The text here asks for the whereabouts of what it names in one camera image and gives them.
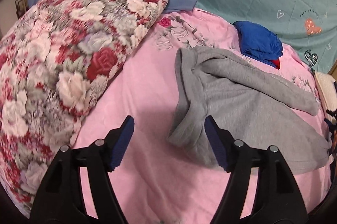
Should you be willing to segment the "grey sweatpants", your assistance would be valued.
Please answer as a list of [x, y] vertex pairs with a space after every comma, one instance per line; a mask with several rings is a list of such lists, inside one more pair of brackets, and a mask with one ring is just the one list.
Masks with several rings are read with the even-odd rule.
[[294, 174], [325, 166], [328, 141], [298, 115], [319, 105], [310, 92], [267, 73], [226, 49], [181, 48], [175, 58], [179, 100], [168, 141], [196, 163], [218, 166], [205, 132], [205, 119], [247, 145], [280, 148]]

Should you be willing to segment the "pink floral bed sheet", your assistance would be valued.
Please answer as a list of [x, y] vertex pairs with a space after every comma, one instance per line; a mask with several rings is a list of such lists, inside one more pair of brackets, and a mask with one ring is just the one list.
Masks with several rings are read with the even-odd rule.
[[215, 46], [239, 54], [237, 30], [196, 9], [164, 14], [85, 119], [77, 147], [90, 145], [126, 116], [135, 130], [110, 181], [129, 223], [210, 223], [229, 173], [196, 165], [167, 141], [178, 103], [175, 56], [180, 47]]

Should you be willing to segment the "white textured pillow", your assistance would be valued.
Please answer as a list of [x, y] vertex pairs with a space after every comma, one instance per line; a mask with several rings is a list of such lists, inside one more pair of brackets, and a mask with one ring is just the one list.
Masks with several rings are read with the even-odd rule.
[[324, 115], [329, 121], [335, 123], [336, 119], [330, 116], [326, 110], [336, 110], [336, 81], [331, 75], [320, 72], [315, 72], [314, 78]]

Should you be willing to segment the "red garment under blue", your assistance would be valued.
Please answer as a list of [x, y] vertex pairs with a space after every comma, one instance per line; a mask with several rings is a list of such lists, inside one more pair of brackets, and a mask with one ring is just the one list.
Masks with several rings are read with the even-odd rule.
[[273, 59], [271, 60], [271, 63], [273, 64], [274, 68], [278, 70], [281, 68], [281, 63], [279, 59]]

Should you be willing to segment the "floral red white quilt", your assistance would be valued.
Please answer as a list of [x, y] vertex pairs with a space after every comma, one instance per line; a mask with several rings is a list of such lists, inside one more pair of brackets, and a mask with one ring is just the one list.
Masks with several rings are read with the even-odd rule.
[[39, 0], [1, 39], [1, 184], [25, 217], [168, 1]]

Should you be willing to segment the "blue folded garment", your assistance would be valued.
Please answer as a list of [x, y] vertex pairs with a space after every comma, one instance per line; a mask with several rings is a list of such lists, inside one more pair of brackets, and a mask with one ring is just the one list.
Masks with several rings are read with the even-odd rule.
[[283, 55], [281, 40], [262, 25], [249, 21], [234, 22], [238, 32], [241, 53], [254, 60], [273, 66], [271, 60]]

